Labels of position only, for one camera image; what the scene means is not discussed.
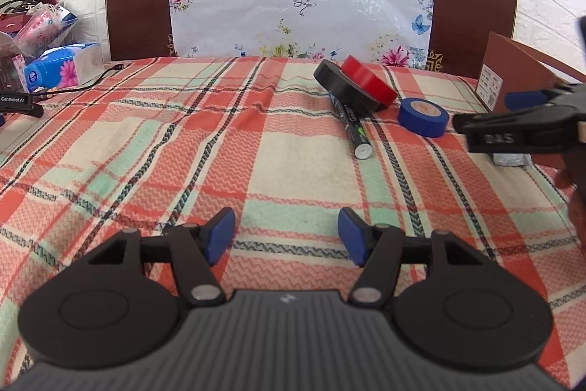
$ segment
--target tissue box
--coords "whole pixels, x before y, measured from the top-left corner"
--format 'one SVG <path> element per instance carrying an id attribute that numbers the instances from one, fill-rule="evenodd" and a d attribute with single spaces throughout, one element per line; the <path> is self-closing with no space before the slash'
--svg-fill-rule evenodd
<path id="1" fill-rule="evenodd" d="M 29 92 L 40 88 L 72 88 L 92 81 L 104 72 L 98 43 L 73 44 L 47 50 L 26 65 L 23 76 Z"/>

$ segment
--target black marker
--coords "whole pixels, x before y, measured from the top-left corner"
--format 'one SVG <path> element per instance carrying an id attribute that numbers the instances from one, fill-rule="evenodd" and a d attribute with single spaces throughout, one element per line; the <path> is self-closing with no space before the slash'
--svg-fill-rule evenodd
<path id="1" fill-rule="evenodd" d="M 329 95 L 329 97 L 334 110 L 336 110 L 338 117 L 344 124 L 344 129 L 354 149 L 354 156 L 358 159 L 370 158 L 372 155 L 372 145 L 368 141 L 364 133 L 364 128 L 354 113 L 354 110 L 346 105 L 342 105 L 335 96 Z"/>

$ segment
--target red and white checked cloth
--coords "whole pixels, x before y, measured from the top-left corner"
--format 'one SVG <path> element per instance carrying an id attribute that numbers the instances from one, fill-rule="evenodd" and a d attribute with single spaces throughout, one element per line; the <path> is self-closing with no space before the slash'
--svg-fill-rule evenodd
<path id="1" fill-rule="evenodd" d="M 566 386 L 586 372 L 586 262 L 567 196 L 538 167 L 495 167 L 451 128 L 424 139 L 398 106 L 364 121 L 374 157 L 357 161 L 315 62 L 145 59 L 99 86 L 55 96 L 45 116 L 0 129 L 0 383 L 30 365 L 16 317 L 24 298 L 126 226 L 157 234 L 230 206 L 234 246 L 215 268 L 234 288 L 337 288 L 358 270 L 336 232 L 354 208 L 408 235 L 450 229 L 538 290 L 555 315 L 541 365 Z M 400 95 L 483 111 L 474 82 L 372 68 Z M 421 279 L 405 266 L 400 287 Z M 150 277 L 172 288 L 169 268 Z"/>

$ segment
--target round black disc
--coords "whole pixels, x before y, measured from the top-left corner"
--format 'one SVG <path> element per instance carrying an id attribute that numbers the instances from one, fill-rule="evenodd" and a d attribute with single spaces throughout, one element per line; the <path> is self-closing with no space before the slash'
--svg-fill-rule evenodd
<path id="1" fill-rule="evenodd" d="M 553 326 L 547 302 L 498 267 L 451 267 L 399 295 L 393 321 L 432 360 L 496 372 L 537 360 Z"/>
<path id="2" fill-rule="evenodd" d="M 162 345 L 179 320 L 160 284 L 119 267 L 61 273 L 22 305 L 18 327 L 37 360 L 61 368 L 102 369 Z"/>
<path id="3" fill-rule="evenodd" d="M 322 60 L 314 72 L 314 78 L 329 93 L 360 114 L 371 114 L 385 106 L 362 90 L 345 76 L 342 69 L 329 60 Z"/>

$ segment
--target cardboard box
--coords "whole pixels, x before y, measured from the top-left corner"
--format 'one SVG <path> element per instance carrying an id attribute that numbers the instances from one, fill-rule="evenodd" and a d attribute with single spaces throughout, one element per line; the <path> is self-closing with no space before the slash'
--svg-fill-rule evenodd
<path id="1" fill-rule="evenodd" d="M 476 95 L 493 113 L 509 111 L 505 95 L 583 83 L 586 75 L 564 62 L 515 40 L 491 32 L 482 62 Z M 559 169 L 559 155 L 531 155 L 534 163 Z"/>

